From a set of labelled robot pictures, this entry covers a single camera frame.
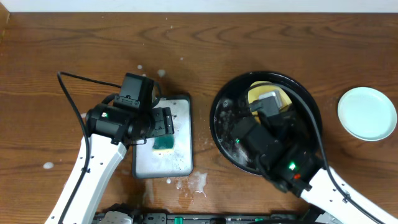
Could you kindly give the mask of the pale green plate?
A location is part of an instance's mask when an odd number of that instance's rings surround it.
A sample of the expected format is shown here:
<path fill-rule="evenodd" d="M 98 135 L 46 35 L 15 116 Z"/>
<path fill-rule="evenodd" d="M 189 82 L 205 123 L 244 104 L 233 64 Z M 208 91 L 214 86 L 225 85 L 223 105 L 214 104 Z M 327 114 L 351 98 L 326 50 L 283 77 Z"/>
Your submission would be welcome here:
<path fill-rule="evenodd" d="M 363 141 L 380 141 L 397 126 L 397 111 L 382 92 L 370 87 L 356 87 L 340 98 L 338 118 L 344 129 Z"/>

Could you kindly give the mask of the green yellow sponge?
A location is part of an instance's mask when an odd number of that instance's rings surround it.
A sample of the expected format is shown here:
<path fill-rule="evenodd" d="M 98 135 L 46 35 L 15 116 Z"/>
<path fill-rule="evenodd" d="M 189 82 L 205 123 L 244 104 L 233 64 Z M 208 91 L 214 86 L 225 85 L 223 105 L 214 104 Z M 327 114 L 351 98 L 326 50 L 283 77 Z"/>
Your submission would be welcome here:
<path fill-rule="evenodd" d="M 153 151 L 172 151 L 175 145 L 174 135 L 163 135 L 154 138 Z"/>

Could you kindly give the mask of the yellow plate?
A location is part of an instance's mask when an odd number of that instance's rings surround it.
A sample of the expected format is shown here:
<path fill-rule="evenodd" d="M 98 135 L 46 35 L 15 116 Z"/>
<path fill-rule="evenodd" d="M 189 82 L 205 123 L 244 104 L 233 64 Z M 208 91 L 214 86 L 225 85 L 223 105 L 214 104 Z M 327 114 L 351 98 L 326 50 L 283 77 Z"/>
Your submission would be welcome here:
<path fill-rule="evenodd" d="M 249 104 L 252 103 L 254 100 L 257 100 L 259 98 L 259 95 L 270 92 L 272 90 L 279 90 L 280 95 L 282 97 L 283 107 L 280 109 L 279 112 L 286 111 L 289 108 L 289 106 L 292 104 L 292 100 L 289 98 L 286 92 L 283 89 L 281 89 L 281 87 L 275 86 L 271 82 L 256 81 L 251 84 L 251 87 L 253 88 L 250 89 L 247 93 L 247 99 Z M 262 120 L 266 119 L 266 116 L 258 114 L 256 111 L 253 111 L 251 113 L 258 123 L 262 123 Z"/>

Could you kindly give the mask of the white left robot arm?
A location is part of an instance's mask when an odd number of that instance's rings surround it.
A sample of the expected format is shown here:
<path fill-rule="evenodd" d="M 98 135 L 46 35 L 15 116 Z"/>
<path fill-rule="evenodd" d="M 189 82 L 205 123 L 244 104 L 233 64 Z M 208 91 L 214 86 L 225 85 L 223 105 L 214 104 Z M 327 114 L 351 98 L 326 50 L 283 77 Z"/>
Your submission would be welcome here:
<path fill-rule="evenodd" d="M 47 223 L 91 223 L 114 171 L 128 149 L 149 149 L 172 136 L 171 106 L 145 111 L 100 103 L 89 110 L 78 158 Z"/>

